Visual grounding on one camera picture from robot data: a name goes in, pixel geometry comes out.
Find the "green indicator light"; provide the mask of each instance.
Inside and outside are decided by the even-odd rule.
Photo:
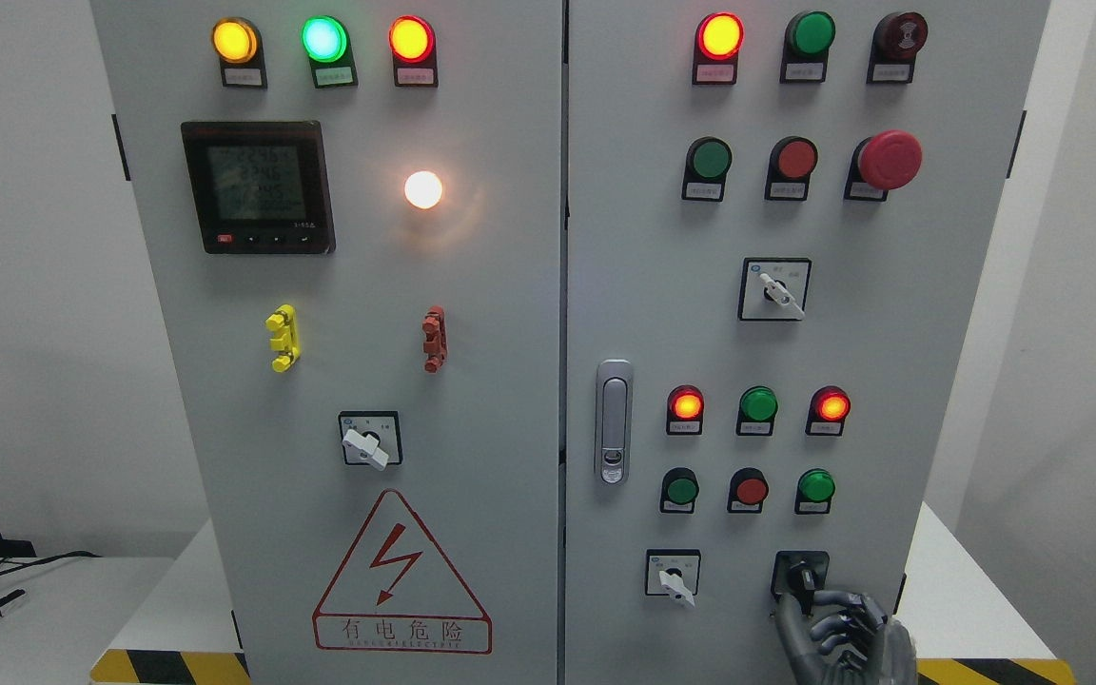
[[[821,55],[835,42],[835,21],[826,12],[810,12],[795,19],[789,45],[801,55]]]
[[[775,400],[773,390],[764,386],[752,387],[746,393],[743,393],[743,400],[740,401],[739,408],[742,409],[743,415],[749,421],[773,421],[775,411],[777,411],[777,400]]]
[[[674,479],[666,486],[666,499],[675,504],[690,504],[696,501],[696,495],[699,493],[699,487],[687,478]]]
[[[692,152],[692,169],[704,178],[719,178],[730,170],[730,148],[718,140],[706,140]]]
[[[830,472],[817,468],[801,477],[797,482],[797,490],[800,490],[801,495],[810,502],[826,502],[832,499],[832,494],[835,494],[835,480]]]
[[[333,18],[310,18],[304,24],[304,48],[313,60],[323,64],[338,61],[349,44],[344,26]]]

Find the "white light bulb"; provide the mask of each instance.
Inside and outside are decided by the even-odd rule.
[[[404,182],[404,198],[419,209],[430,209],[443,199],[443,181],[434,172],[421,170]]]

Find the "warning triangle sign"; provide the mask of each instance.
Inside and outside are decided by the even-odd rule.
[[[312,615],[321,650],[488,654],[493,621],[399,491],[378,495]]]

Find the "white table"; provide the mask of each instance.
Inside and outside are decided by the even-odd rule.
[[[112,647],[239,651],[230,606],[218,543],[208,523]],[[927,506],[921,510],[912,539],[899,619],[916,638],[921,659],[1054,659]]]
[[[170,568],[171,559],[65,559],[0,578],[0,597],[22,587],[27,598],[0,618],[0,685],[85,685]]]

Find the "white switch handle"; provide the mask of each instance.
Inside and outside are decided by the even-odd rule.
[[[661,582],[662,590],[666,590],[666,594],[671,595],[671,598],[675,602],[684,607],[696,607],[696,595],[693,595],[692,590],[688,590],[688,586],[683,584],[682,576],[660,571],[658,572],[658,581]]]
[[[341,445],[344,446],[346,454],[355,459],[363,460],[363,463],[373,465],[379,471],[384,471],[387,468],[387,463],[391,460],[391,456],[388,456],[387,452],[378,447],[377,437],[374,435],[363,435],[353,429],[344,432]]]
[[[764,282],[764,292],[768,294],[769,298],[773,298],[775,304],[780,305],[780,307],[795,308],[799,320],[806,318],[806,312],[801,308],[801,305],[797,304],[797,298],[792,296],[791,292],[786,289],[786,286],[780,285],[780,282],[777,281],[777,278],[770,277],[766,273],[762,273],[761,281]]]

